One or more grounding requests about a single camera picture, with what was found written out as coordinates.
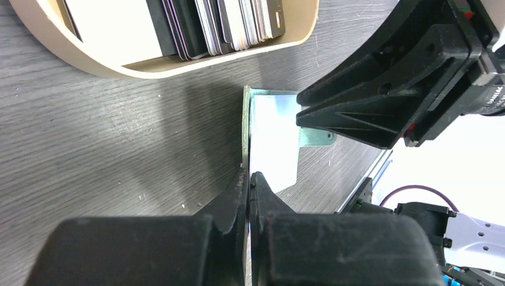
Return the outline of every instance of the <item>wooden table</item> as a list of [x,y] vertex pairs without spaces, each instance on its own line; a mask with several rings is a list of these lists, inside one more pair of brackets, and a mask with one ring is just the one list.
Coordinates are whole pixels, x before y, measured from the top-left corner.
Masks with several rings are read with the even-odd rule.
[[[302,90],[354,52],[396,0],[321,0],[301,46],[164,80],[86,74],[0,0],[0,285],[21,285],[68,217],[191,215],[241,161],[242,87]],[[333,212],[378,150],[345,138],[301,151],[299,212]]]

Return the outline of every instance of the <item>cable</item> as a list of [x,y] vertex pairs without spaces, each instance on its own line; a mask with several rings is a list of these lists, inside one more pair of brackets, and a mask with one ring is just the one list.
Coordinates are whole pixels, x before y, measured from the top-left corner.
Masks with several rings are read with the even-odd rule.
[[425,191],[429,191],[429,192],[432,192],[434,193],[435,195],[441,197],[450,207],[451,209],[453,209],[453,211],[455,212],[459,212],[458,208],[456,207],[456,205],[454,205],[454,203],[449,200],[448,197],[446,197],[444,194],[442,194],[441,192],[433,189],[433,188],[430,188],[428,186],[423,186],[423,185],[408,185],[408,186],[402,186],[402,187],[399,187],[397,189],[395,189],[393,192],[389,193],[389,195],[387,195],[382,201],[381,201],[381,204],[380,206],[383,207],[384,204],[386,204],[386,202],[395,194],[398,194],[399,192],[401,191],[405,191],[406,189],[424,189]]

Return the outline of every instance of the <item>table surface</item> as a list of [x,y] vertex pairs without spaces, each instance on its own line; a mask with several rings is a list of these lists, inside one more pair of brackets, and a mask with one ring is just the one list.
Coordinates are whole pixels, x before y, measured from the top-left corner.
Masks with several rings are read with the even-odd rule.
[[[299,91],[335,68],[396,0],[321,0],[296,47],[163,80],[104,79],[47,51],[0,0],[0,285],[21,285],[75,216],[191,215],[241,161],[242,88]],[[333,212],[378,150],[339,137],[300,152],[298,212]]]

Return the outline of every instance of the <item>gray wooden table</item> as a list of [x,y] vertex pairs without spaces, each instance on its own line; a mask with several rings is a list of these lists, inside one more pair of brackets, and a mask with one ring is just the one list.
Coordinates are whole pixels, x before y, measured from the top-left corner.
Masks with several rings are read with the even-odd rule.
[[[47,234],[75,216],[191,215],[241,161],[242,87],[302,90],[383,22],[396,0],[321,0],[301,46],[164,80],[86,74],[47,51],[0,0],[0,285],[21,285]],[[299,212],[333,212],[378,150],[304,149]]]

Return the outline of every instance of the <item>bolt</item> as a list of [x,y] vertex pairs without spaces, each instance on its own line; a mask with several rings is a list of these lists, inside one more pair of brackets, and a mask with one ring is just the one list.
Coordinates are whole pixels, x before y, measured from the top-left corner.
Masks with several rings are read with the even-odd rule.
[[453,240],[450,239],[450,238],[444,238],[444,240],[442,240],[442,246],[443,247],[447,247],[447,248],[451,248],[453,246]]

